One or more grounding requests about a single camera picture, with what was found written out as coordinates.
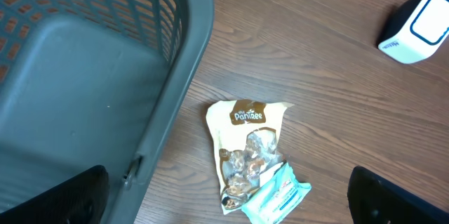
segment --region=brand logo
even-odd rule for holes
[[[382,48],[386,49],[386,48],[391,48],[391,47],[394,47],[394,46],[399,46],[399,42],[398,41],[390,42],[389,44],[383,46]]]
[[[237,100],[229,116],[233,125],[265,123],[264,103],[252,100]]]
[[[240,111],[234,114],[235,120],[245,120],[245,119],[263,119],[263,115],[261,113],[254,112],[254,110],[250,111]]]
[[[290,185],[290,183],[291,183],[290,179],[287,179],[287,181],[285,181],[285,182],[282,184],[281,189],[283,189],[283,188],[284,188],[285,186],[287,186],[287,185]]]

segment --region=snack bag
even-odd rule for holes
[[[293,169],[285,163],[241,210],[252,224],[280,223],[310,190],[311,185],[299,183]]]
[[[277,152],[290,103],[219,101],[206,115],[213,138],[223,213],[240,209],[283,163]]]

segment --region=white snack bag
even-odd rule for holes
[[[283,162],[276,149],[283,113],[291,106],[233,100],[209,107],[206,121],[213,138],[223,214],[240,209]]]

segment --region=laundry basket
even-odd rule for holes
[[[95,165],[132,223],[213,25],[213,0],[0,0],[0,213]]]

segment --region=wrapped candy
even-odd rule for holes
[[[247,178],[244,178],[243,175],[239,173],[233,175],[227,181],[227,184],[229,187],[226,189],[226,193],[235,197],[242,197],[252,188],[250,181]]]
[[[229,163],[235,172],[242,172],[245,169],[245,152],[241,150],[231,152]]]
[[[246,168],[246,178],[247,179],[257,179],[259,174],[265,170],[267,163],[264,159],[258,158],[248,162],[248,167]]]
[[[273,154],[276,151],[276,133],[269,129],[260,129],[252,132],[251,134],[256,135],[262,143],[262,152]]]
[[[222,199],[222,205],[226,210],[234,210],[242,207],[248,201],[247,197],[233,197],[233,196],[224,196]]]
[[[262,151],[262,141],[254,132],[250,133],[246,138],[245,152],[250,158],[256,158]]]

